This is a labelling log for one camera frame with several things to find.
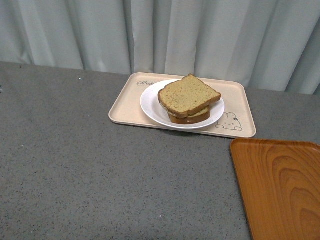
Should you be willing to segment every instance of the whole wheat bread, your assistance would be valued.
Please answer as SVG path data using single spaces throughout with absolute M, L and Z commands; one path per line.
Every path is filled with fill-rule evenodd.
M 194 115 L 206 106 L 219 101 L 221 93 L 189 74 L 169 83 L 158 92 L 161 106 L 176 118 Z
M 170 121 L 174 124 L 197 124 L 210 118 L 210 107 L 206 106 L 204 109 L 200 110 L 196 114 L 184 118 L 172 116 L 170 113 L 168 113 L 168 116 L 170 118 Z

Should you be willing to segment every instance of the brown tray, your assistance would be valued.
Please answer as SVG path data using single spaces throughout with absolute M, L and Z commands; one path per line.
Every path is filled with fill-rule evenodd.
M 256 126 L 245 89 L 241 84 L 231 81 L 200 78 L 222 94 L 225 104 L 223 116 L 210 126 L 199 129 L 175 129 L 150 119 L 143 112 L 140 105 L 140 98 L 144 90 L 160 81 L 182 78 L 183 76 L 154 73 L 139 72 L 132 74 L 109 111 L 109 118 L 117 124 L 170 129 L 229 138 L 251 138 L 256 134 Z
M 320 145 L 235 139 L 230 150 L 254 240 L 320 240 Z

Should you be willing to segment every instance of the plastic tray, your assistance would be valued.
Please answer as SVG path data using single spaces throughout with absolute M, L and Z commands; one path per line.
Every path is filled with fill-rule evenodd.
M 256 134 L 256 126 L 245 89 L 241 84 L 232 81 L 199 78 L 220 92 L 225 104 L 223 116 L 210 126 L 199 129 L 175 129 L 150 119 L 140 105 L 140 98 L 144 90 L 160 81 L 182 78 L 183 76 L 154 73 L 132 74 L 109 111 L 109 118 L 117 124 L 229 138 L 251 138 Z
M 230 149 L 252 239 L 320 239 L 320 146 L 239 138 Z

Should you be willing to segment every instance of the table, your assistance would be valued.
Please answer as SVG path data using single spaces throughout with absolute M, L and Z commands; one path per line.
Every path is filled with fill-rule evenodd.
M 232 139 L 111 122 L 128 78 L 0 62 L 0 239 L 251 239 Z M 320 97 L 246 94 L 255 138 L 320 144 Z

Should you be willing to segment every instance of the white curtain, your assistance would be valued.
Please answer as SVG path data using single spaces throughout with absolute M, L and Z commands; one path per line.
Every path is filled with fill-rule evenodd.
M 0 0 L 0 61 L 320 95 L 320 0 Z

